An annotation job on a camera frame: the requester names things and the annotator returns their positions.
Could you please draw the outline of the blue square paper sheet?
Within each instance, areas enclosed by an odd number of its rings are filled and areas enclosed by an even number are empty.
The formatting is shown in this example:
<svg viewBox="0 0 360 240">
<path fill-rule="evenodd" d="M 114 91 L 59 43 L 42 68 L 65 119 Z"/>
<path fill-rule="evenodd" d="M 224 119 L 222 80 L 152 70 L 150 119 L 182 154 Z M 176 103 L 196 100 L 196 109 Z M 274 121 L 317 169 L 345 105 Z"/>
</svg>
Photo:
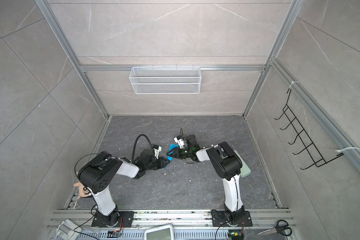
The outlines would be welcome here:
<svg viewBox="0 0 360 240">
<path fill-rule="evenodd" d="M 177 147 L 179 147 L 179 145 L 170 144 L 170 148 L 169 148 L 169 153 L 170 153 L 170 155 L 174 152 L 174 148 L 177 148 Z M 172 161 L 172 160 L 173 160 L 173 157 L 167 156 L 167 159 L 168 159 L 169 161 Z"/>
</svg>

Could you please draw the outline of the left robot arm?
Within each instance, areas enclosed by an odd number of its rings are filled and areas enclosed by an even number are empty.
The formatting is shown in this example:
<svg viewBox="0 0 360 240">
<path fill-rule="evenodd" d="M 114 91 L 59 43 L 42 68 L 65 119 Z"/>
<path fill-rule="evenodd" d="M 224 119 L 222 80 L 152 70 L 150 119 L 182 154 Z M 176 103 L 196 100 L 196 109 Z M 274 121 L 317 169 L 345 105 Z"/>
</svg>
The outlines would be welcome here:
<svg viewBox="0 0 360 240">
<path fill-rule="evenodd" d="M 164 169 L 171 162 L 167 158 L 157 157 L 156 152 L 157 149 L 143 150 L 139 157 L 128 160 L 103 151 L 77 172 L 79 182 L 93 196 L 101 215 L 108 217 L 117 209 L 109 189 L 115 175 L 139 179 L 146 171 Z"/>
</svg>

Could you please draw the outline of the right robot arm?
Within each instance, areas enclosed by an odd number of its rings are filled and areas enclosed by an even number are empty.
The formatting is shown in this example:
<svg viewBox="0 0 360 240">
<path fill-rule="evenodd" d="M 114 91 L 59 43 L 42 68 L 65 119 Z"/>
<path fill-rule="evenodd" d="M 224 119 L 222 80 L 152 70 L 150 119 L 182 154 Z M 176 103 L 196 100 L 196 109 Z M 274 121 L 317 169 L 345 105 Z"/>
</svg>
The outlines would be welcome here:
<svg viewBox="0 0 360 240">
<path fill-rule="evenodd" d="M 201 148 L 195 135 L 174 138 L 177 147 L 166 155 L 175 159 L 192 159 L 197 163 L 210 161 L 217 175 L 222 179 L 225 191 L 225 217 L 229 223 L 238 221 L 245 213 L 241 200 L 239 179 L 244 161 L 227 142 Z"/>
</svg>

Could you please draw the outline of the white display device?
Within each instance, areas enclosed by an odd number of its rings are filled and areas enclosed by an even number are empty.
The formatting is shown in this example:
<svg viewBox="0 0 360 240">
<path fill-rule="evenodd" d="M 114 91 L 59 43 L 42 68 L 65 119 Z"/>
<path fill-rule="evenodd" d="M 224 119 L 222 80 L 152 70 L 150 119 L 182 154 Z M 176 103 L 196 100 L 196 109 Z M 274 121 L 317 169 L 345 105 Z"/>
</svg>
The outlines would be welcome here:
<svg viewBox="0 0 360 240">
<path fill-rule="evenodd" d="M 173 225 L 167 224 L 145 230 L 144 240 L 174 240 Z"/>
</svg>

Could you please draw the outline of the plush doll toy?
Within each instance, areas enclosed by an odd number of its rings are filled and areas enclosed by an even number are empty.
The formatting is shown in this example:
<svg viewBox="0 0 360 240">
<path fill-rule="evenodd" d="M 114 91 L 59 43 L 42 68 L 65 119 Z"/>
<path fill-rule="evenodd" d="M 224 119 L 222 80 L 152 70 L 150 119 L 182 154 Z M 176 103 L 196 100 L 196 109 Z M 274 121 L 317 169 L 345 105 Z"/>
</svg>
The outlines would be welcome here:
<svg viewBox="0 0 360 240">
<path fill-rule="evenodd" d="M 75 183 L 74 187 L 78 188 L 78 191 L 79 191 L 78 199 L 87 198 L 92 195 L 92 193 L 81 182 Z"/>
</svg>

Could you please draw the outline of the small orange circuit board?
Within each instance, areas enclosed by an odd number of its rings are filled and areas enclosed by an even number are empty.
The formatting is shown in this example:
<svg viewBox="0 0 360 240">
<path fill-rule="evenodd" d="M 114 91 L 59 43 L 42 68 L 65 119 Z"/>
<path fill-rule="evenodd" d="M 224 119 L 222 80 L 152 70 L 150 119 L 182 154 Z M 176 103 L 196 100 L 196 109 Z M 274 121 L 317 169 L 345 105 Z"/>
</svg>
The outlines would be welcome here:
<svg viewBox="0 0 360 240">
<path fill-rule="evenodd" d="M 123 236 L 122 230 L 108 231 L 107 238 L 121 238 Z"/>
</svg>

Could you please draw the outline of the small green circuit board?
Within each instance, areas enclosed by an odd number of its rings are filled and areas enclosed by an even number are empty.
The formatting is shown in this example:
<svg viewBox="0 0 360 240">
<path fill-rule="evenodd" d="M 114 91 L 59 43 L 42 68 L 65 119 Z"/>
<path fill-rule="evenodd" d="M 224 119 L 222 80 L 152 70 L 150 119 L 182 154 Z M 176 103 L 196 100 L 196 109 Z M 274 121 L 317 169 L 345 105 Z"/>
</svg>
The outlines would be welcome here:
<svg viewBox="0 0 360 240">
<path fill-rule="evenodd" d="M 229 240 L 243 240 L 244 236 L 245 235 L 242 231 L 229 231 L 228 232 Z"/>
</svg>

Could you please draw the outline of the white clamp device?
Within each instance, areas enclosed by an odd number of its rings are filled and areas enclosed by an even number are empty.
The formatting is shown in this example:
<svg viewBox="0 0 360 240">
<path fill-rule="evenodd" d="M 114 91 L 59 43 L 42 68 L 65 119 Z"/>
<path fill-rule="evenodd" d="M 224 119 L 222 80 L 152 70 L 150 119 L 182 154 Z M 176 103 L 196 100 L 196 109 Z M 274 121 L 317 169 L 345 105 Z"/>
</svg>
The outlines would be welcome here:
<svg viewBox="0 0 360 240">
<path fill-rule="evenodd" d="M 76 240 L 81 232 L 81 227 L 67 219 L 62 221 L 56 229 L 55 240 Z"/>
</svg>

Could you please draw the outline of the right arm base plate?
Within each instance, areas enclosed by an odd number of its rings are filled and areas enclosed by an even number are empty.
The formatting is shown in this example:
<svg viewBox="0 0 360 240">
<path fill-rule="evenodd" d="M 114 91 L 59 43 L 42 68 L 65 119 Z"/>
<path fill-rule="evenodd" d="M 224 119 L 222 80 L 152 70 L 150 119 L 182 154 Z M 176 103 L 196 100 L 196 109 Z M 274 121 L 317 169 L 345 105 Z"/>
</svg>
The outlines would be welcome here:
<svg viewBox="0 0 360 240">
<path fill-rule="evenodd" d="M 249 211 L 238 210 L 235 213 L 230 211 L 211 210 L 212 223 L 214 227 L 252 227 L 253 222 Z"/>
</svg>

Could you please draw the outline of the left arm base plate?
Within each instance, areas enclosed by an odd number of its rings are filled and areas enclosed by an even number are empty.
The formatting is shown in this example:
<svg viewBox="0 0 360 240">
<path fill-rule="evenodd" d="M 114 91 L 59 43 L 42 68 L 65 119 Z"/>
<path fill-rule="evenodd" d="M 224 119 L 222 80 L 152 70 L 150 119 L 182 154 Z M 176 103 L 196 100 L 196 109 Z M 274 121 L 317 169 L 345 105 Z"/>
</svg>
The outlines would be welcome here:
<svg viewBox="0 0 360 240">
<path fill-rule="evenodd" d="M 123 224 L 124 228 L 132 226 L 135 212 L 133 211 L 113 211 L 109 216 L 96 212 L 91 227 L 117 228 Z"/>
</svg>

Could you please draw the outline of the black handled scissors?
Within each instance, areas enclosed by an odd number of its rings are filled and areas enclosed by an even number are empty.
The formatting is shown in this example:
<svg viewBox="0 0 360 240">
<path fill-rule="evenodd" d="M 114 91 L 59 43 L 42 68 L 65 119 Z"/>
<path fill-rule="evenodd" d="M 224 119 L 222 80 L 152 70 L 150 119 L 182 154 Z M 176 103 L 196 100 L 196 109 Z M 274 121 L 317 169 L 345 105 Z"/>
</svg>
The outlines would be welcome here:
<svg viewBox="0 0 360 240">
<path fill-rule="evenodd" d="M 272 229 L 268 229 L 258 233 L 258 236 L 270 235 L 270 234 L 280 234 L 285 237 L 292 235 L 292 229 L 289 226 L 289 223 L 285 220 L 278 220 L 276 225 Z"/>
</svg>

